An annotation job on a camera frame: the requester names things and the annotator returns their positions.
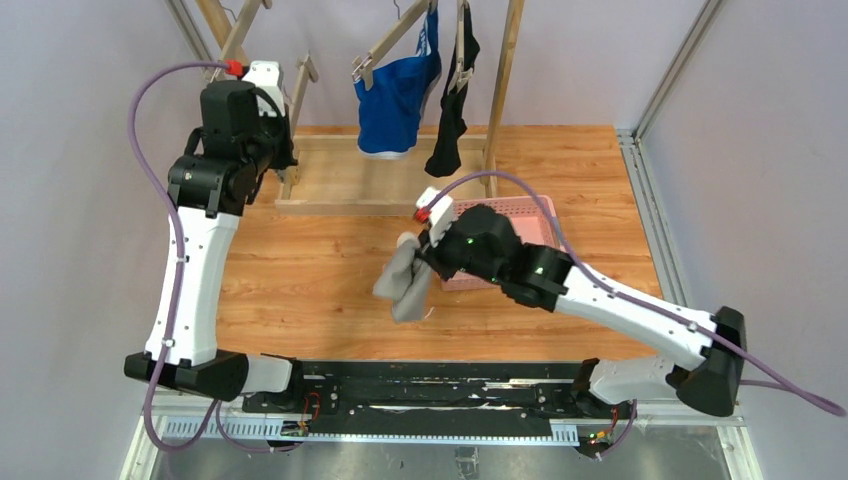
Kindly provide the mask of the blue underwear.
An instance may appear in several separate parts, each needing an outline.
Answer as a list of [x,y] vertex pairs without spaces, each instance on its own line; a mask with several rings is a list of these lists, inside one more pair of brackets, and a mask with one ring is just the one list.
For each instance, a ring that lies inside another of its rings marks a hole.
[[425,104],[441,73],[439,13],[433,11],[425,16],[413,55],[374,70],[371,88],[362,80],[354,83],[359,100],[359,151],[374,158],[398,159],[412,149]]

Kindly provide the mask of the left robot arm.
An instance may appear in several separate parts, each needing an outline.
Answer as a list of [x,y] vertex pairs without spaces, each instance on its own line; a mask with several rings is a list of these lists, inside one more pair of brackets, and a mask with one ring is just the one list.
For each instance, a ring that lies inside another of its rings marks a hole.
[[294,164],[290,124],[275,87],[217,81],[200,94],[201,125],[168,172],[169,259],[156,321],[124,373],[172,390],[231,401],[287,397],[296,361],[219,347],[216,321],[226,259],[247,206],[269,170]]

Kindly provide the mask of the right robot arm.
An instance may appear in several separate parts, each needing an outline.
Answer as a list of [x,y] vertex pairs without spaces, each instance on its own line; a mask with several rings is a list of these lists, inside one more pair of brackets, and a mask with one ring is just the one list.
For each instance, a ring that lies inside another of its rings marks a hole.
[[707,415],[734,410],[744,366],[744,317],[669,303],[605,279],[565,251],[522,241],[511,221],[478,204],[430,216],[416,255],[444,280],[462,272],[498,286],[515,303],[577,316],[652,347],[631,360],[582,362],[571,395],[593,407],[678,399]]

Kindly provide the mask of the grey underwear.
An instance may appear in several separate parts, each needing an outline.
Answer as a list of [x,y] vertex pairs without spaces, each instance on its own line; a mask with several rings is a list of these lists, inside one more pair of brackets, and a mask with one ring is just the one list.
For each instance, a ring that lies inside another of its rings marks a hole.
[[421,247],[412,232],[402,233],[396,249],[372,288],[372,294],[392,302],[391,316],[396,323],[417,322],[425,318],[433,269],[416,256]]

